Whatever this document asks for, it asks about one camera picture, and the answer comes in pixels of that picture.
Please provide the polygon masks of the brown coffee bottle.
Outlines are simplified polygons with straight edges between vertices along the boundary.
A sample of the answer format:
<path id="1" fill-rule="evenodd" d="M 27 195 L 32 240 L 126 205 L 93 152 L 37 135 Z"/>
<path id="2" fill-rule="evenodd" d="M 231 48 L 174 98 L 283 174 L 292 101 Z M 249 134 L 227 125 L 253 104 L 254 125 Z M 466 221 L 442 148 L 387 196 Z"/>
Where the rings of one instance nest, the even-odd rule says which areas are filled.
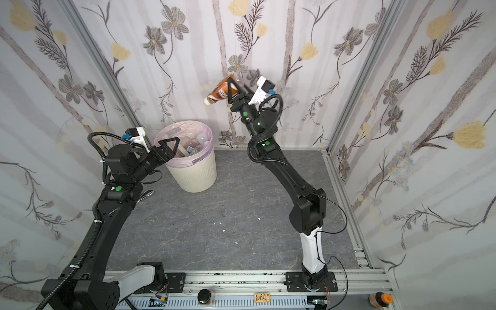
<path id="1" fill-rule="evenodd" d="M 225 77 L 215 88 L 204 98 L 204 103 L 206 105 L 212 105 L 216 102 L 225 100 L 228 98 L 228 79 L 232 78 L 235 81 L 239 81 L 236 74 L 231 74 Z"/>

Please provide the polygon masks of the clear bottle blue label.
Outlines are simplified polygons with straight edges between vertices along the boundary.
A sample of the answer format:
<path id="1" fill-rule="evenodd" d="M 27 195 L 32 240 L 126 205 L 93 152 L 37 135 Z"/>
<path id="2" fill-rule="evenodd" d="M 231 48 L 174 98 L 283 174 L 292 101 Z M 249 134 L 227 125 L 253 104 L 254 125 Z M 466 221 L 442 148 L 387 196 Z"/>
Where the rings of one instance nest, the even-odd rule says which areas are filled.
<path id="1" fill-rule="evenodd" d="M 192 145 L 189 145 L 187 148 L 186 148 L 186 152 L 187 152 L 187 155 L 188 156 L 191 156 L 191 155 L 194 155 L 194 154 L 197 154 L 198 152 L 201 151 L 201 147 L 199 145 L 193 147 Z"/>

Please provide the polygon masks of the clear square bottle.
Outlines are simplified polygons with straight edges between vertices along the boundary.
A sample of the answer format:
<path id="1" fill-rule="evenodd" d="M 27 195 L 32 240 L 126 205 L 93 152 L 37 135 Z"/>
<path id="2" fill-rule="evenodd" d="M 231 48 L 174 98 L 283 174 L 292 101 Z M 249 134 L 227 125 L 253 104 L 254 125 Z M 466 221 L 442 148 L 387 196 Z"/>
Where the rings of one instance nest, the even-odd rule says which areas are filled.
<path id="1" fill-rule="evenodd" d="M 180 151 L 181 153 L 180 157 L 188 156 L 186 152 L 186 148 L 189 145 L 192 145 L 192 139 L 188 138 L 187 136 L 180 138 L 180 144 L 178 146 L 178 151 Z"/>

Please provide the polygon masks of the clear bottle red cap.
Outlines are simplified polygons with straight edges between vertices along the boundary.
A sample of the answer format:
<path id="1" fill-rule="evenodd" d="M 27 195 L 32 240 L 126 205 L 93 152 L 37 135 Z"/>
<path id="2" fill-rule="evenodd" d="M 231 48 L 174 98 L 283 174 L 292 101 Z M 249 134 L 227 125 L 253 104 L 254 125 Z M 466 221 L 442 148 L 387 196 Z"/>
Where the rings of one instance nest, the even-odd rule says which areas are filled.
<path id="1" fill-rule="evenodd" d="M 198 134 L 196 136 L 196 140 L 198 141 L 199 145 L 202 147 L 206 147 L 210 143 L 209 136 L 206 133 Z"/>

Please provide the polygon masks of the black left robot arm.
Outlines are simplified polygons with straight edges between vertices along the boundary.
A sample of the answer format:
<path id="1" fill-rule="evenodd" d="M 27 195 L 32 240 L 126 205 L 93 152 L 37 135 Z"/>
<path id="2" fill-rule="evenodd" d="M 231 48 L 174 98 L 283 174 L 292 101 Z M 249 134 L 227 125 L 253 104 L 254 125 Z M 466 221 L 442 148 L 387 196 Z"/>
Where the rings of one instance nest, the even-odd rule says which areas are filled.
<path id="1" fill-rule="evenodd" d="M 135 291 L 153 283 L 154 265 L 135 268 L 143 278 L 125 289 L 125 280 L 104 280 L 107 263 L 117 237 L 134 210 L 143 191 L 143 180 L 161 165 L 172 160 L 180 139 L 163 139 L 146 149 L 139 143 L 115 134 L 120 144 L 108 152 L 94 141 L 98 132 L 87 137 L 102 158 L 104 188 L 92 206 L 93 223 L 69 265 L 57 279 L 47 280 L 41 290 L 38 309 L 115 309 Z"/>

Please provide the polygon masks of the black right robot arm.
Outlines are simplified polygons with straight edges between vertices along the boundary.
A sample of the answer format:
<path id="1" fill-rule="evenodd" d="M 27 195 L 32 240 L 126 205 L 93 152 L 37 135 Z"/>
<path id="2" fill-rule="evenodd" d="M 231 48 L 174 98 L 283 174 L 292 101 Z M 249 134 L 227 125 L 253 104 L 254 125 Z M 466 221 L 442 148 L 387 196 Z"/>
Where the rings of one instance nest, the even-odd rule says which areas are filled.
<path id="1" fill-rule="evenodd" d="M 233 76 L 226 82 L 228 103 L 232 111 L 240 113 L 251 137 L 247 145 L 249 159 L 271 171 L 293 202 L 289 220 L 302 243 L 303 286 L 314 291 L 323 285 L 325 292 L 330 293 L 329 262 L 325 260 L 322 248 L 329 198 L 323 189 L 314 188 L 301 177 L 276 142 L 277 123 L 284 110 L 283 97 L 275 92 L 271 81 L 263 78 L 259 79 L 256 91 L 240 85 Z"/>

